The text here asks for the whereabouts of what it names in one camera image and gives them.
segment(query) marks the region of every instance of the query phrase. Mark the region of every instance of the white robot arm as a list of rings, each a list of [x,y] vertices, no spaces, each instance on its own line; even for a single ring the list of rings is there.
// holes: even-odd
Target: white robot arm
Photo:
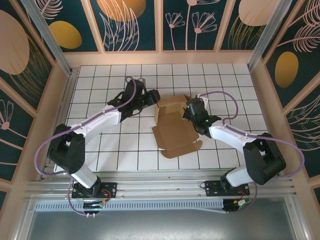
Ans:
[[[103,129],[120,123],[134,115],[134,111],[141,112],[160,100],[157,90],[147,92],[143,82],[134,79],[133,81],[136,84],[136,94],[128,105],[110,111],[133,95],[134,86],[131,82],[127,84],[124,92],[120,92],[95,115],[72,126],[61,124],[55,129],[55,135],[69,129],[75,130],[52,140],[47,156],[76,179],[80,188],[77,190],[87,196],[95,197],[100,192],[101,180],[85,164],[86,144]],[[227,128],[221,118],[208,115],[205,109],[207,103],[208,100],[203,97],[189,100],[183,117],[192,121],[199,134],[220,140],[244,154],[246,166],[234,168],[221,177],[221,186],[227,193],[232,188],[251,182],[263,185],[286,167],[286,162],[273,141],[257,140],[247,137],[244,131]]]
[[[143,80],[131,78],[125,91],[120,92],[109,101],[101,111],[72,126],[60,124],[54,131],[56,136],[74,129],[69,134],[53,139],[50,142],[47,156],[79,183],[77,184],[78,190],[85,193],[86,196],[95,197],[101,190],[101,180],[85,164],[86,144],[105,128],[122,122],[133,116],[134,111],[139,113],[160,100],[159,92],[155,89],[147,91]]]
[[[220,184],[227,193],[252,182],[264,185],[286,168],[286,162],[274,141],[261,140],[260,135],[253,133],[249,137],[245,131],[224,124],[220,117],[208,114],[206,104],[208,99],[205,97],[192,98],[187,102],[183,117],[192,122],[199,134],[220,140],[244,155],[246,166],[236,167],[221,176]],[[261,137],[272,138],[266,132]]]

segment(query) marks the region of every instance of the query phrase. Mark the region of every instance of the open cardboard box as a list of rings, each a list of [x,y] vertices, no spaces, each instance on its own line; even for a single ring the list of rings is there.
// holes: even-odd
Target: open cardboard box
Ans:
[[[202,141],[196,141],[199,134],[191,121],[183,119],[190,96],[178,95],[161,98],[155,106],[154,119],[157,126],[152,128],[158,148],[168,159],[199,150]]]

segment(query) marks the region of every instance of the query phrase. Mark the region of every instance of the white grid mat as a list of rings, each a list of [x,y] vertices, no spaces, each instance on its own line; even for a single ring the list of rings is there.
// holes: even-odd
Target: white grid mat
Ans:
[[[82,66],[73,93],[67,125],[100,111],[124,89],[125,76],[145,78],[147,90],[158,89],[162,98],[225,91],[237,100],[239,116],[231,124],[244,131],[267,131],[246,64],[147,64]],[[221,118],[236,112],[223,94],[209,95],[209,110]],[[200,136],[199,151],[174,159],[162,156],[152,127],[154,106],[105,129],[86,145],[85,163],[92,171],[218,169],[243,166],[243,155],[229,145]]]

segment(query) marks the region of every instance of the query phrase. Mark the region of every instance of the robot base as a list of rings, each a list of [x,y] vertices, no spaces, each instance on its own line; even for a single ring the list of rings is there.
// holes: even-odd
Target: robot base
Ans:
[[[238,187],[232,188],[228,191],[228,193],[221,186],[221,181],[205,181],[202,183],[202,189],[205,190],[205,194],[207,197],[224,197],[224,196],[242,196],[243,191],[246,195],[250,195],[248,184],[242,184]]]
[[[111,193],[111,197],[110,197],[111,199],[116,198],[116,195],[117,195],[117,183],[116,182],[101,182],[100,183],[100,191],[94,197],[85,194],[82,191],[82,188],[83,187],[79,183],[73,184],[73,191],[72,191],[71,197],[73,199],[92,199],[92,198],[105,199],[106,195],[102,192],[103,190],[108,190]]]

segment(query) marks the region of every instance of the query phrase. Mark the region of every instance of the metal floor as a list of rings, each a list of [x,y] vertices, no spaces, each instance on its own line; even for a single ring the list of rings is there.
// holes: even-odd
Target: metal floor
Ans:
[[[248,211],[35,212],[28,240],[295,240],[283,198],[257,199]]]

